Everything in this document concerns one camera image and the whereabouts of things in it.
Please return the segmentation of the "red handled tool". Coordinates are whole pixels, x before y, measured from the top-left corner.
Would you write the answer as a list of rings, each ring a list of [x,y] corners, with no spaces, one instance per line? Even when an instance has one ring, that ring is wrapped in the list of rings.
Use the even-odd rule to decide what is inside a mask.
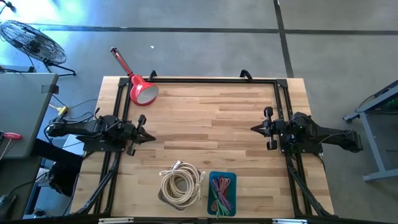
[[[6,152],[7,152],[7,150],[8,150],[8,147],[9,147],[11,141],[13,141],[13,140],[21,140],[21,139],[22,139],[22,135],[17,134],[17,133],[10,133],[10,132],[8,132],[8,133],[4,133],[2,136],[3,136],[4,138],[8,139],[9,141],[8,141],[8,143],[7,143],[7,145],[6,145],[5,149],[4,149],[4,151],[3,151],[2,154],[0,155],[0,160],[1,160],[1,159],[4,157],[4,155],[6,154]]]

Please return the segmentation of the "black floor fan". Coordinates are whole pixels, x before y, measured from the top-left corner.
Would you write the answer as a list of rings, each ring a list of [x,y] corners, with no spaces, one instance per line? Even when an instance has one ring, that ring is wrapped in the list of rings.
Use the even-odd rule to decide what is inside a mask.
[[[48,71],[49,67],[57,67],[68,71],[60,77],[76,76],[74,70],[61,66],[67,61],[64,49],[38,29],[19,21],[6,20],[0,23],[0,35],[29,58],[42,62]]]

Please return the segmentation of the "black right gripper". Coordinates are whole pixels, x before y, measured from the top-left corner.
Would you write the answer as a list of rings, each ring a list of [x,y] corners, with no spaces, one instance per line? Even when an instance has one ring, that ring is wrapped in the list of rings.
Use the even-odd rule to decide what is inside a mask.
[[[264,115],[266,120],[261,124],[250,128],[251,131],[263,135],[268,138],[267,149],[277,149],[277,141],[274,139],[274,135],[282,134],[285,129],[285,121],[283,119],[272,120],[273,108],[267,106],[264,108]]]

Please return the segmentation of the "blue plastic bin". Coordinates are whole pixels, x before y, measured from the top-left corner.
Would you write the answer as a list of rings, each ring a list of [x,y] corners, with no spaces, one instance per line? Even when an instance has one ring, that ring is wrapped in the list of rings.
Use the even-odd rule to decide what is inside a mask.
[[[236,214],[237,177],[233,172],[211,171],[209,174],[207,212],[216,217]]]

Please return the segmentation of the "black metal table frame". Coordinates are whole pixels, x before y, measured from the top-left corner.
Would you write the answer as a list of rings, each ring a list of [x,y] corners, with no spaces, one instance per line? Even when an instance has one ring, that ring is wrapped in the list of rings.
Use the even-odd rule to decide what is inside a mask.
[[[182,212],[159,200],[160,172],[176,161],[206,173],[235,173],[236,221],[315,213],[299,187],[292,186],[283,153],[268,151],[266,139],[251,131],[263,120],[266,106],[273,107],[275,118],[310,112],[301,78],[154,77],[153,81],[159,95],[146,107],[128,100],[128,89],[119,77],[104,77],[101,84],[100,114],[117,112],[133,121],[144,114],[145,128],[155,136],[155,141],[137,146],[134,156],[122,155],[116,182],[108,185],[114,190],[111,216],[133,217],[135,222],[212,222],[207,180],[201,185],[201,199]]]

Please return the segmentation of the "silver metal bracket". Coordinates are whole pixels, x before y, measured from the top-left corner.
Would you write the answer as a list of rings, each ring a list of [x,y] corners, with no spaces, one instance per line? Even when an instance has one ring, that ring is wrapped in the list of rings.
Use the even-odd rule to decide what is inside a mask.
[[[308,224],[308,221],[293,218],[273,218],[272,224]]]
[[[112,218],[100,218],[98,224],[127,224],[134,223],[134,218],[129,217],[112,217]]]

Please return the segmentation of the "red desk lamp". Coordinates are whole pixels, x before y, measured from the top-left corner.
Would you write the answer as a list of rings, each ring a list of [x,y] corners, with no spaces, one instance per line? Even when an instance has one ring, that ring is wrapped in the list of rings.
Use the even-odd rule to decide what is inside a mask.
[[[134,74],[116,47],[111,47],[110,52],[130,78],[132,83],[131,101],[137,106],[148,106],[153,103],[157,98],[159,88],[153,83],[145,81],[142,76]]]

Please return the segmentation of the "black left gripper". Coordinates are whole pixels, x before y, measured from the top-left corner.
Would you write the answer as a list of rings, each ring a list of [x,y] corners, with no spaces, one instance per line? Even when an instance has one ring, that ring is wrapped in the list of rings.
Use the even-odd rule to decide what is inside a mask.
[[[155,141],[156,138],[149,134],[144,125],[146,123],[146,117],[141,114],[138,119],[138,125],[135,126],[132,121],[124,120],[124,135],[128,141],[131,141],[131,145],[127,147],[127,154],[133,156],[135,154],[135,145],[142,144],[145,142]]]

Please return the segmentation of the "grey metal desk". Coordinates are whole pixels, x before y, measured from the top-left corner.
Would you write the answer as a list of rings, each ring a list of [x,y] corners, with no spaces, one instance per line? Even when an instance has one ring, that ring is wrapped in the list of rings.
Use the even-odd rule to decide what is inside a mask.
[[[398,80],[366,98],[346,123],[360,119],[377,171],[364,175],[366,182],[398,177]]]

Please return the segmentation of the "grey side table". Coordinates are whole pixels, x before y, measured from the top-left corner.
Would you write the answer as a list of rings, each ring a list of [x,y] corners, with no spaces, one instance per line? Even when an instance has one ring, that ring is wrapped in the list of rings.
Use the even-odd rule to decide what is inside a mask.
[[[0,131],[20,140],[3,140],[0,159],[29,157],[52,94],[56,73],[0,73]]]

